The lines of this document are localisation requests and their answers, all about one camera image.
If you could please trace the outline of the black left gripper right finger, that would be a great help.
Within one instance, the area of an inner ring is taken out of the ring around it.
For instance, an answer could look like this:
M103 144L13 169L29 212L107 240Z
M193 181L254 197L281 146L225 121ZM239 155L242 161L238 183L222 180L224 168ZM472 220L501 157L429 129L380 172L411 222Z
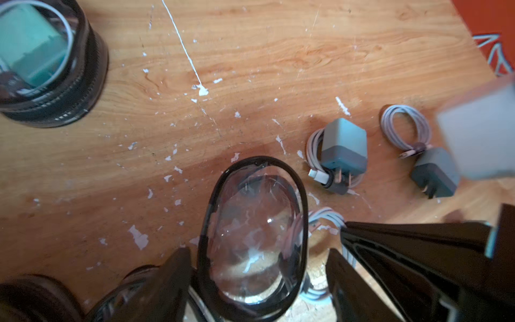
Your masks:
M338 321L400 320L336 249L329 250L325 268Z

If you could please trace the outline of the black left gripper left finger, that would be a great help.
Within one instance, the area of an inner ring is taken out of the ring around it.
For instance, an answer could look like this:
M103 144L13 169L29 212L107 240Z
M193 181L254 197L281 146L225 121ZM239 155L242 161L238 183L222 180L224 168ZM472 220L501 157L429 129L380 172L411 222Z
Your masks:
M190 250L177 249L111 320L182 321L192 271Z

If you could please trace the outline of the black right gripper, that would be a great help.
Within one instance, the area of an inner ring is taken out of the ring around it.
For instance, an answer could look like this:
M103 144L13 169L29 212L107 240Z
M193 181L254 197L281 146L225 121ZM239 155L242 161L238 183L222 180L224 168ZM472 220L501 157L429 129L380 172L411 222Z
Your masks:
M407 271L406 321L514 320L514 206L498 224L348 222L341 242L384 290Z

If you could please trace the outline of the teal charger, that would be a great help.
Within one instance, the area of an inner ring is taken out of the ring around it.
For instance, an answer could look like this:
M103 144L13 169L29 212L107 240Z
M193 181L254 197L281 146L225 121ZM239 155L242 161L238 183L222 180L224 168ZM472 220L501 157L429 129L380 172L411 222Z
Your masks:
M366 130L343 118L326 125L320 154L320 164L329 172L326 190L344 195L359 185L367 161Z

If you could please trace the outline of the teal wall charger plug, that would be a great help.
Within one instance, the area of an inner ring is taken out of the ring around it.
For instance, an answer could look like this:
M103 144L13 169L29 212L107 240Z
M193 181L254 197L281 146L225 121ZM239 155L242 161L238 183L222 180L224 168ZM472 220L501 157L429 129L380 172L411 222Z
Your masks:
M1 69L14 72L31 90L62 74L72 52L74 32L55 7L43 1L1 4Z

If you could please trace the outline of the teal charger near right arm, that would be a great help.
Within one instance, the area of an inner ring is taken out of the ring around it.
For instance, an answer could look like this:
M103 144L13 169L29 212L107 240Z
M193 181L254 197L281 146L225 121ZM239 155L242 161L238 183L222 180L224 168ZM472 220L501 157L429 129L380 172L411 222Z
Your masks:
M454 196L461 177L448 151L432 148L417 159L410 178L429 199L433 199Z

